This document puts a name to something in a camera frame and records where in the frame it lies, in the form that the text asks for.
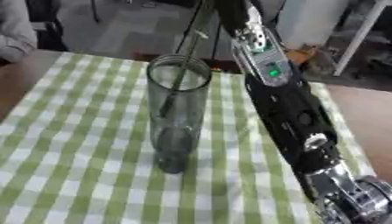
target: green light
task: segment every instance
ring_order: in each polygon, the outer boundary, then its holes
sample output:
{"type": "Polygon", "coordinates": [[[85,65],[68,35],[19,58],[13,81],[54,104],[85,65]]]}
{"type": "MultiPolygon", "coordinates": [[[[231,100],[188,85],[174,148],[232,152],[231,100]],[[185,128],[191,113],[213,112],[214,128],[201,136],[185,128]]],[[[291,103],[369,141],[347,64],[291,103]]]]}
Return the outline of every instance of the green light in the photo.
{"type": "Polygon", "coordinates": [[[279,71],[279,70],[276,70],[276,69],[269,70],[269,76],[271,76],[271,77],[277,77],[277,76],[279,76],[279,75],[280,75],[280,71],[279,71]]]}

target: gray sleeve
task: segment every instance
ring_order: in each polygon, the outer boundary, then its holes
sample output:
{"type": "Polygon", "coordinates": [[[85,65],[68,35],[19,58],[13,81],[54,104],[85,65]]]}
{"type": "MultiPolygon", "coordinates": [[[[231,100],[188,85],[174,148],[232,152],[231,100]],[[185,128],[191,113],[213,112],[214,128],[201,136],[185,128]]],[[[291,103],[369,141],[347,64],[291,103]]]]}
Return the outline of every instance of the gray sleeve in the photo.
{"type": "Polygon", "coordinates": [[[17,62],[36,46],[25,0],[0,0],[0,58],[17,62]]]}

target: glass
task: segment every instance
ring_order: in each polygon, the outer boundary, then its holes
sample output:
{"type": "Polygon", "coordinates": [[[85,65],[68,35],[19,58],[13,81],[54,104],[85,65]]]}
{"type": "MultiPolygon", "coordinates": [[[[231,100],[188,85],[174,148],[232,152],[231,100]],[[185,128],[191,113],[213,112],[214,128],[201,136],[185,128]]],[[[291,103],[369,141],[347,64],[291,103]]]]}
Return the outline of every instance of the glass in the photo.
{"type": "Polygon", "coordinates": [[[172,90],[184,60],[181,55],[165,55],[147,68],[150,139],[156,150],[155,162],[168,173],[183,172],[198,146],[212,78],[208,65],[191,59],[178,90],[172,90]]]}

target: robotic arm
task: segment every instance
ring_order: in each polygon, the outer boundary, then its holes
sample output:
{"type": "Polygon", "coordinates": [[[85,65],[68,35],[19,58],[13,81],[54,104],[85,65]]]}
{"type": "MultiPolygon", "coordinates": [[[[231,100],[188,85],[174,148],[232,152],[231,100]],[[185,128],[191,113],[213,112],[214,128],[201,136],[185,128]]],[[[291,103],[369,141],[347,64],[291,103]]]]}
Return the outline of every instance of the robotic arm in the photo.
{"type": "Polygon", "coordinates": [[[325,224],[381,224],[392,213],[392,188],[354,178],[337,149],[336,131],[307,81],[263,26],[259,0],[214,0],[233,38],[233,55],[269,134],[325,224]]]}

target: gingham cloth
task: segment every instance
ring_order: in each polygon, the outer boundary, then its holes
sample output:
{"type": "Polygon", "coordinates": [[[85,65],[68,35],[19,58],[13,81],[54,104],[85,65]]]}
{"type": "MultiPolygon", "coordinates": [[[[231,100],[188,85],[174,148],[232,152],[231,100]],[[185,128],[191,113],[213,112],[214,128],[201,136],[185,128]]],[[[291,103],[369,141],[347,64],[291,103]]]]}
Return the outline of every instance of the gingham cloth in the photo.
{"type": "MultiPolygon", "coordinates": [[[[153,165],[147,63],[64,53],[0,126],[0,223],[319,223],[241,75],[213,76],[183,175],[153,165]]],[[[374,174],[314,84],[355,174],[374,174]]]]}

